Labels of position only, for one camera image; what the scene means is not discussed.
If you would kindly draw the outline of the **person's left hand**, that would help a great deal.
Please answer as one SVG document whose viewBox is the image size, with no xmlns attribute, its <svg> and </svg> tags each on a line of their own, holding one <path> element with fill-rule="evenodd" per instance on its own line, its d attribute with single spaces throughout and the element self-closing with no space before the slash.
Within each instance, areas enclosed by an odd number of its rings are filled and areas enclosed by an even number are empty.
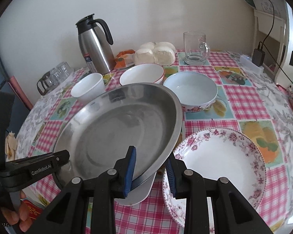
<svg viewBox="0 0 293 234">
<path fill-rule="evenodd" d="M 23 201 L 21 201 L 18 212 L 6 208 L 1 208 L 1 212 L 8 224 L 11 226 L 19 225 L 22 232 L 26 232 L 32 225 L 32 219 L 29 217 L 29 208 Z"/>
</svg>

